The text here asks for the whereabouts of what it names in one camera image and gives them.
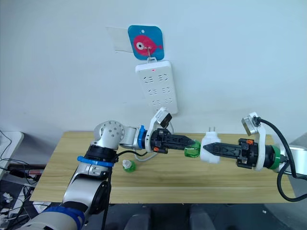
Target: wooden table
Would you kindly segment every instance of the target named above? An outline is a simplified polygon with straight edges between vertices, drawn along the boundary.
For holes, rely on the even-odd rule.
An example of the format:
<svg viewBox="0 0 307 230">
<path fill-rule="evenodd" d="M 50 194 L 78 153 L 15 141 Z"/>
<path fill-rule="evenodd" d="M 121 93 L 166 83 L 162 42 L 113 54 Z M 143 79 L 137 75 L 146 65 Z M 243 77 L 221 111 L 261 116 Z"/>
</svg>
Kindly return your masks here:
<svg viewBox="0 0 307 230">
<path fill-rule="evenodd" d="M 203 134 L 185 134 L 201 140 Z M 236 144 L 241 134 L 219 134 L 222 142 Z M 50 158 L 31 200 L 61 202 L 77 168 L 77 156 L 84 155 L 93 140 L 92 132 L 66 132 Z M 267 136 L 267 144 L 272 144 Z M 137 170 L 127 173 L 122 160 L 134 160 Z M 170 150 L 146 162 L 126 153 L 114 166 L 110 203 L 284 203 L 276 187 L 277 174 L 239 168 L 233 159 L 221 158 L 209 164 L 187 158 L 183 151 Z M 294 196 L 287 176 L 283 190 Z"/>
</svg>

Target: power strip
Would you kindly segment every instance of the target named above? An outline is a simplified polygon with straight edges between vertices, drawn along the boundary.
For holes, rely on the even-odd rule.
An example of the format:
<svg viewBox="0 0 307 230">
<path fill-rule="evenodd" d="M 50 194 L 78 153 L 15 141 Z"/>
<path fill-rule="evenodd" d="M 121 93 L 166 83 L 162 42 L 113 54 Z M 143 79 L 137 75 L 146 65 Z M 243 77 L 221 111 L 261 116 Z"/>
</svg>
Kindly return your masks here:
<svg viewBox="0 0 307 230">
<path fill-rule="evenodd" d="M 166 107 L 171 114 L 178 112 L 172 66 L 169 61 L 155 61 L 137 65 L 135 72 L 142 91 L 154 112 Z"/>
</svg>

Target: blue ring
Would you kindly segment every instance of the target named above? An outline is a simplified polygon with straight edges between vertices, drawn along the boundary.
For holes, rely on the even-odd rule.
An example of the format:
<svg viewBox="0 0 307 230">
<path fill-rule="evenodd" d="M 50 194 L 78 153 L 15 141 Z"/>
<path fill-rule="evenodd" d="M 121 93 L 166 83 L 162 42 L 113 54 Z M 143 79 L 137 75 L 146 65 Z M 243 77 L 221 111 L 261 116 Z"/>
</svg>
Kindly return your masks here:
<svg viewBox="0 0 307 230">
<path fill-rule="evenodd" d="M 100 166 L 109 167 L 109 168 L 114 166 L 114 163 L 111 163 L 111 162 L 107 162 L 107 161 L 94 161 L 94 160 L 86 159 L 83 156 L 77 157 L 77 160 L 80 161 L 80 162 L 83 162 L 83 163 L 100 165 Z"/>
<path fill-rule="evenodd" d="M 83 225 L 84 220 L 85 220 L 85 216 L 83 212 L 77 209 L 71 208 L 71 207 L 62 207 L 62 206 L 50 207 L 44 210 L 43 212 L 59 212 L 59 213 L 63 213 L 63 214 L 70 216 L 76 222 L 78 230 L 81 229 L 81 226 Z"/>
<path fill-rule="evenodd" d="M 146 129 L 144 128 L 144 126 L 141 126 L 139 136 L 138 136 L 138 144 L 139 144 L 139 147 L 141 149 L 143 149 L 143 147 L 142 147 L 142 137 L 143 137 L 143 134 L 144 134 L 145 131 L 146 131 Z"/>
</svg>

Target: small green bottle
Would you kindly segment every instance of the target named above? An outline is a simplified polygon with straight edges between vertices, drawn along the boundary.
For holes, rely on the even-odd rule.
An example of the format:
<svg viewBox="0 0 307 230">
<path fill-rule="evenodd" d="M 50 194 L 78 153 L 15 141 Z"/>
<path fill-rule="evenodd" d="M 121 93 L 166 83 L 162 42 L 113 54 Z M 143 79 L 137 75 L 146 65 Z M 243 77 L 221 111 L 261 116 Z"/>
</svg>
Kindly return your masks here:
<svg viewBox="0 0 307 230">
<path fill-rule="evenodd" d="M 184 155 L 186 157 L 198 157 L 201 153 L 201 143 L 194 140 L 194 144 L 184 148 Z"/>
<path fill-rule="evenodd" d="M 123 170 L 125 170 L 128 173 L 131 173 L 135 170 L 136 165 L 134 161 L 129 160 L 123 160 Z"/>
</svg>

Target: blue square sticker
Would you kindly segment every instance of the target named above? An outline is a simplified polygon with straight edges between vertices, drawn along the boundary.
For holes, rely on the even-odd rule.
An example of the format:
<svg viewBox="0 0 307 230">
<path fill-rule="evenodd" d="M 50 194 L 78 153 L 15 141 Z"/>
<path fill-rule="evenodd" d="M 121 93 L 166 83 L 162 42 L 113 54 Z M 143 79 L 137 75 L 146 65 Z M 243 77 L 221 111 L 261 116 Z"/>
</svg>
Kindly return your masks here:
<svg viewBox="0 0 307 230">
<path fill-rule="evenodd" d="M 164 58 L 162 31 L 156 26 L 131 25 L 128 28 L 134 56 L 139 60 L 155 57 L 157 60 Z"/>
</svg>

